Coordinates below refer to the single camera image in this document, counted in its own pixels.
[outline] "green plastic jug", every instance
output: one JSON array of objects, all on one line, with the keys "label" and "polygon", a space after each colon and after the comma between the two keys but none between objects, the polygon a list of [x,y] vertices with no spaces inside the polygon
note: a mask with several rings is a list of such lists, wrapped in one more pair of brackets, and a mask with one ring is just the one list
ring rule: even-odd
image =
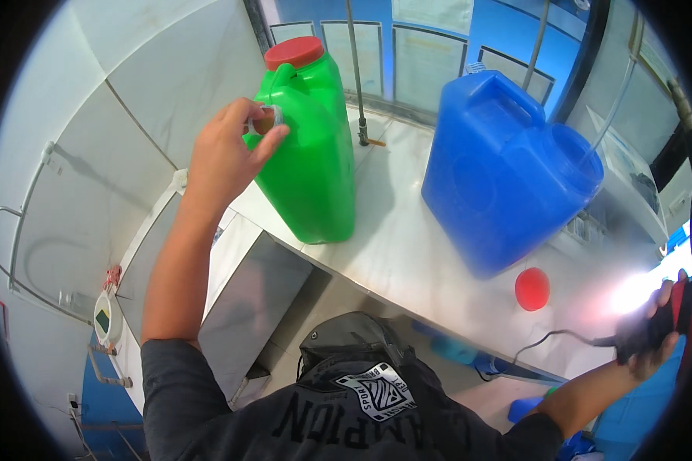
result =
[{"label": "green plastic jug", "polygon": [[[353,146],[339,68],[317,37],[298,37],[264,55],[255,100],[282,109],[290,134],[256,183],[298,240],[347,240],[354,227]],[[262,139],[243,135],[250,149]]]}]

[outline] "marble countertop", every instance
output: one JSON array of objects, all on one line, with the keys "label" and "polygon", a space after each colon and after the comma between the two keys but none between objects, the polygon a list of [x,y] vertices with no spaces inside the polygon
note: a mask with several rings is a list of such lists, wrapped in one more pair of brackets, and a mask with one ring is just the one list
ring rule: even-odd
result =
[{"label": "marble countertop", "polygon": [[[371,296],[501,358],[512,360],[550,330],[571,328],[589,337],[612,334],[619,316],[599,308],[604,265],[573,260],[542,245],[499,276],[474,279],[421,198],[433,132],[367,113],[369,137],[386,147],[362,147],[356,137],[358,111],[349,108],[348,115],[356,163],[356,230],[351,239],[303,244],[256,183],[231,209]],[[526,312],[517,304],[514,283],[523,269],[534,266],[549,276],[551,299],[541,310]],[[561,335],[523,352],[518,364],[569,379],[613,355],[612,349]]]}]

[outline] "human hand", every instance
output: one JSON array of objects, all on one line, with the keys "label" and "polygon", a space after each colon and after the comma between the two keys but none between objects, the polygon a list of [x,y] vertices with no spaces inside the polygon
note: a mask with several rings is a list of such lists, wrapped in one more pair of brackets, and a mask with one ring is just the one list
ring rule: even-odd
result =
[{"label": "human hand", "polygon": [[[687,273],[680,271],[679,281],[687,278]],[[659,308],[662,308],[669,302],[669,298],[672,296],[672,287],[674,282],[671,280],[665,280],[661,283],[661,288],[656,290],[651,298],[648,300],[641,313],[638,314],[638,321],[640,321],[640,315],[644,315],[646,318],[654,317],[655,313]],[[628,327],[632,327],[632,323],[635,322],[635,318],[627,318],[619,327],[620,330],[625,330]],[[651,350],[646,353],[639,353],[633,355],[625,366],[628,367],[631,376],[638,382],[646,381],[650,378],[659,366],[666,362],[672,355],[674,346],[677,344],[679,339],[679,333],[673,331],[666,335],[664,341],[661,343],[661,347],[658,350]]]},{"label": "human hand", "polygon": [[262,104],[238,98],[213,116],[195,140],[186,202],[215,223],[254,180],[290,131],[284,124],[274,127],[249,151],[241,137],[246,130],[244,123],[249,117],[264,117]]}]

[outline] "graphic logo on jacket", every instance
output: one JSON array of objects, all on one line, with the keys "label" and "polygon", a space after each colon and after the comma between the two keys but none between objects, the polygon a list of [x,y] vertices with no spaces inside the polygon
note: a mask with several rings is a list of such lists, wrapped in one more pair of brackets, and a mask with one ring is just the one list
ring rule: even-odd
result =
[{"label": "graphic logo on jacket", "polygon": [[354,390],[361,410],[375,421],[385,421],[416,407],[405,381],[384,362],[358,375],[345,375],[335,381]]}]

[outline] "blue bottle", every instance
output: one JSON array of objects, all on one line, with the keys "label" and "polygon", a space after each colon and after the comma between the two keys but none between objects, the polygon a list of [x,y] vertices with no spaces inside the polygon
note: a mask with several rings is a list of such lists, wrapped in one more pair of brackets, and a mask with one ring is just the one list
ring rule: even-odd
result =
[{"label": "blue bottle", "polygon": [[597,193],[597,153],[498,71],[441,92],[422,196],[471,272],[489,278],[559,231]]}]

